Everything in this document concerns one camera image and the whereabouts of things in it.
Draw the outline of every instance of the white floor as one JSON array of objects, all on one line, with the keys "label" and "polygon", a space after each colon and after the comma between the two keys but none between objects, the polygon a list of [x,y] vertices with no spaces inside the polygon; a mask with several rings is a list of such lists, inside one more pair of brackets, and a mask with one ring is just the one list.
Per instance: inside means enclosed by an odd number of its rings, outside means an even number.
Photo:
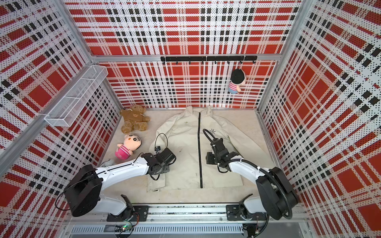
[{"label": "white floor", "polygon": [[[151,117],[149,130],[134,131],[133,134],[142,138],[142,145],[134,151],[130,159],[135,159],[141,152],[149,152],[149,146],[155,140],[157,128],[170,117],[181,113],[182,110],[148,110],[145,115]],[[267,145],[263,138],[255,111],[253,110],[213,110],[213,114],[224,117],[233,123],[239,130],[244,132],[254,142],[256,142],[267,154]],[[115,157],[116,144],[122,143],[124,134],[120,130],[123,125],[123,118],[116,128],[115,134],[110,142],[103,161],[108,159],[116,163],[125,161]],[[225,187],[225,188],[196,188],[181,190],[161,190],[156,192],[147,192],[147,176],[134,177],[123,182],[119,182],[105,190],[109,196],[126,195],[132,203],[219,203],[219,202],[238,202],[243,197],[252,193],[259,196],[255,184],[242,178],[243,186]]]}]

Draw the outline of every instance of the hanging plush doll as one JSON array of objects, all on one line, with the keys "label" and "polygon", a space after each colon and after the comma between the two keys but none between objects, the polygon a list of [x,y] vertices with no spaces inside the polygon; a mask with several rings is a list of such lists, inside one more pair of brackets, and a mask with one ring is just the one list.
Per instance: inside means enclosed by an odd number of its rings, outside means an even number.
[{"label": "hanging plush doll", "polygon": [[232,77],[230,78],[230,84],[227,88],[230,93],[236,94],[240,93],[240,85],[245,85],[246,75],[242,69],[236,69],[232,72]]},{"label": "hanging plush doll", "polygon": [[117,144],[119,148],[115,152],[115,156],[119,159],[126,160],[141,144],[141,140],[136,135],[125,135],[123,144]]}]

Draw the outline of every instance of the doll with black hair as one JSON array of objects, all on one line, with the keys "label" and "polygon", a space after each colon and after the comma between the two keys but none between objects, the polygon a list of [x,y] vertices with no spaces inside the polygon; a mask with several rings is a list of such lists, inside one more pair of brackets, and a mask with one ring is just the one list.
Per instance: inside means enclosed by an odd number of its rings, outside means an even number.
[{"label": "doll with black hair", "polygon": [[228,91],[232,94],[240,93],[240,85],[245,85],[246,83],[245,72],[242,69],[233,70],[230,80],[229,87],[227,88]]}]

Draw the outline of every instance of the black stripe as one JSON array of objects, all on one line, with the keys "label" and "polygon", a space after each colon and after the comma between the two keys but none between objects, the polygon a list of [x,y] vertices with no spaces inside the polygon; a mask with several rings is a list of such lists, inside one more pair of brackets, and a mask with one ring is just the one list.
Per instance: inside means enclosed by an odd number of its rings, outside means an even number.
[{"label": "black stripe", "polygon": [[202,188],[202,168],[201,168],[201,149],[200,149],[200,121],[201,121],[201,112],[199,112],[199,130],[197,132],[197,139],[199,141],[200,188]]}]

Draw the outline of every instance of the brown teddy bear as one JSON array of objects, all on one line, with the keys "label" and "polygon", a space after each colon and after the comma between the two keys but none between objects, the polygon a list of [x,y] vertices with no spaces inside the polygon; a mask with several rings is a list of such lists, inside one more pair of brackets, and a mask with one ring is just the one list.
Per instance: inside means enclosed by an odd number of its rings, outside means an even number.
[{"label": "brown teddy bear", "polygon": [[144,116],[146,108],[140,105],[133,105],[129,109],[120,110],[120,114],[124,118],[124,125],[122,126],[122,132],[128,134],[131,131],[139,130],[145,131],[148,128],[149,116]]}]

